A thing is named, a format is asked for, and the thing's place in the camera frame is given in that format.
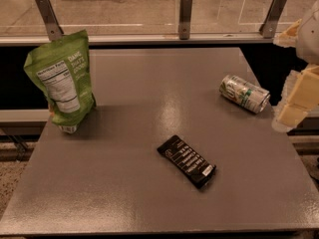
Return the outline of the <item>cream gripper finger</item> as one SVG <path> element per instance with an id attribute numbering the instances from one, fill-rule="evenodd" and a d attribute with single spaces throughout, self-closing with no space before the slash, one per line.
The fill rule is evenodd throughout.
<path id="1" fill-rule="evenodd" d="M 319 66 L 308 64 L 297 72 L 292 70 L 285 80 L 281 101 L 274 109 L 272 128 L 289 132 L 319 105 Z"/>
<path id="2" fill-rule="evenodd" d="M 295 48 L 298 29 L 302 20 L 298 19 L 282 33 L 275 36 L 273 44 L 282 48 Z"/>

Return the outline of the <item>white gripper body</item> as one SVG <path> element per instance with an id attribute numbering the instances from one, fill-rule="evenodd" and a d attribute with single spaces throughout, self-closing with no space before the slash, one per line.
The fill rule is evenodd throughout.
<path id="1" fill-rule="evenodd" d="M 319 64 L 319 0 L 305 13 L 298 28 L 297 57 L 309 64 Z"/>

